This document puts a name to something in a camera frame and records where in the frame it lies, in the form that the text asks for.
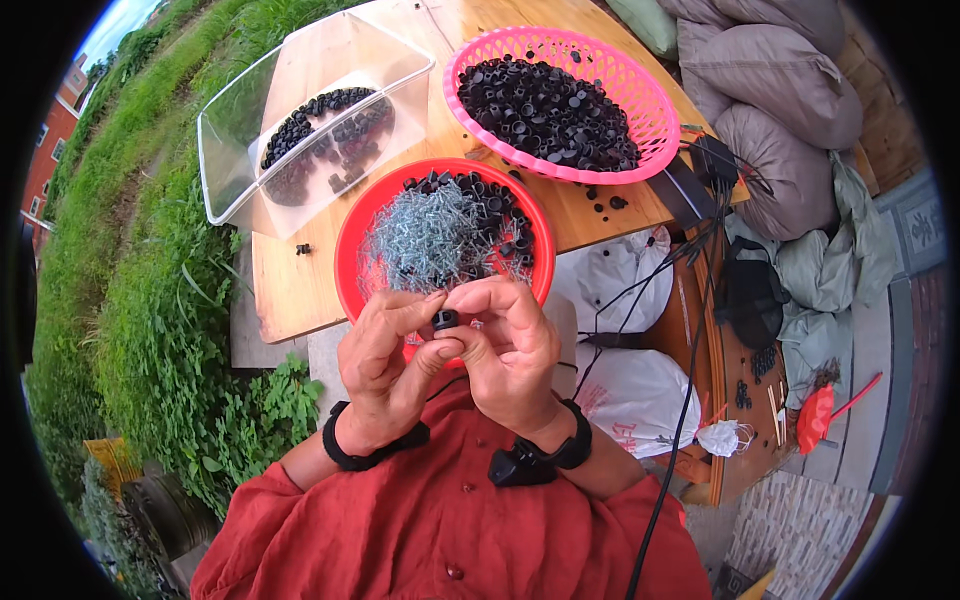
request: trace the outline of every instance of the clear plastic container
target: clear plastic container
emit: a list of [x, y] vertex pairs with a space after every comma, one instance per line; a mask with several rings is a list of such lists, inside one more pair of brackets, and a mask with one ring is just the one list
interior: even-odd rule
[[[293, 235], [370, 171], [423, 140], [434, 64], [417, 46], [350, 12], [290, 34], [197, 117], [206, 218], [279, 239]], [[267, 143], [294, 111], [319, 94], [356, 86], [374, 93], [310, 116], [312, 133], [262, 168]], [[359, 140], [363, 152], [353, 153], [357, 140], [350, 146], [335, 139], [338, 126], [371, 113], [386, 116]], [[351, 158], [347, 167], [343, 154]]]

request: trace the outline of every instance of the building window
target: building window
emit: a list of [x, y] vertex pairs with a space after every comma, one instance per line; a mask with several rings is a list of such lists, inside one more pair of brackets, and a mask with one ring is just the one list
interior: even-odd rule
[[50, 158], [56, 162], [60, 162], [60, 157], [63, 156], [63, 149], [66, 147], [66, 142], [63, 141], [63, 138], [57, 140], [57, 145], [54, 146], [54, 151], [50, 154]]

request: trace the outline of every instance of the red brick building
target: red brick building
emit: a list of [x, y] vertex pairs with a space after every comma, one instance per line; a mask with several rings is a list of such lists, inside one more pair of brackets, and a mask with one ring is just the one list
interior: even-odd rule
[[43, 207], [47, 204], [47, 193], [54, 168], [63, 154], [66, 140], [70, 139], [77, 127], [80, 114], [76, 103], [86, 89], [86, 74], [81, 70], [86, 56], [80, 56], [63, 78], [60, 90], [54, 96], [50, 111], [40, 125], [36, 135], [34, 158], [30, 163], [27, 182], [23, 189], [23, 202], [20, 205], [24, 218], [34, 223], [34, 247], [40, 241], [40, 233], [49, 228], [43, 222]]
[[63, 83], [60, 84], [60, 89], [57, 90], [57, 94], [71, 107], [77, 105], [77, 100], [86, 89], [86, 73], [84, 73], [85, 61], [86, 54], [81, 54], [73, 61], [73, 64], [67, 69], [66, 75], [63, 76]]

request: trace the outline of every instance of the wrist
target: wrist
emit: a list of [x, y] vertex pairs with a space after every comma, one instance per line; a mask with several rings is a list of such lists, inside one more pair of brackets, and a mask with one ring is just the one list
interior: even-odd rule
[[344, 412], [337, 418], [334, 426], [334, 438], [337, 445], [347, 456], [370, 456], [380, 446], [371, 442], [367, 436], [356, 427], [353, 403], [347, 405]]
[[557, 400], [553, 401], [553, 416], [539, 430], [530, 434], [518, 434], [521, 438], [537, 445], [544, 454], [553, 454], [568, 438], [577, 435], [577, 418]]

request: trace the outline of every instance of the white plastic bag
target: white plastic bag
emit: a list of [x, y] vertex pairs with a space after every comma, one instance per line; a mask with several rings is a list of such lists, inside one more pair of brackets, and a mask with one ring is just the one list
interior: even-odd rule
[[[579, 330], [592, 333], [597, 309], [627, 287], [652, 274], [669, 253], [670, 233], [660, 226], [561, 254], [557, 256], [553, 289], [573, 302], [577, 309]], [[624, 332], [638, 333], [649, 329], [663, 314], [670, 300], [673, 266], [667, 267], [650, 281], [633, 312], [630, 312], [636, 294], [642, 287], [642, 284], [637, 286], [600, 313], [596, 320], [596, 331], [617, 331], [628, 313], [630, 320], [624, 325]]]
[[[740, 432], [743, 432], [745, 440], [740, 439]], [[753, 426], [749, 423], [737, 423], [736, 419], [720, 420], [697, 432], [697, 441], [704, 450], [714, 456], [727, 458], [733, 456], [734, 452], [745, 452], [753, 438]]]
[[[593, 346], [577, 346], [583, 373]], [[668, 452], [684, 408], [687, 376], [672, 358], [656, 350], [608, 348], [590, 370], [577, 404], [593, 424], [637, 458]], [[680, 447], [693, 442], [700, 425], [700, 400], [690, 391]]]

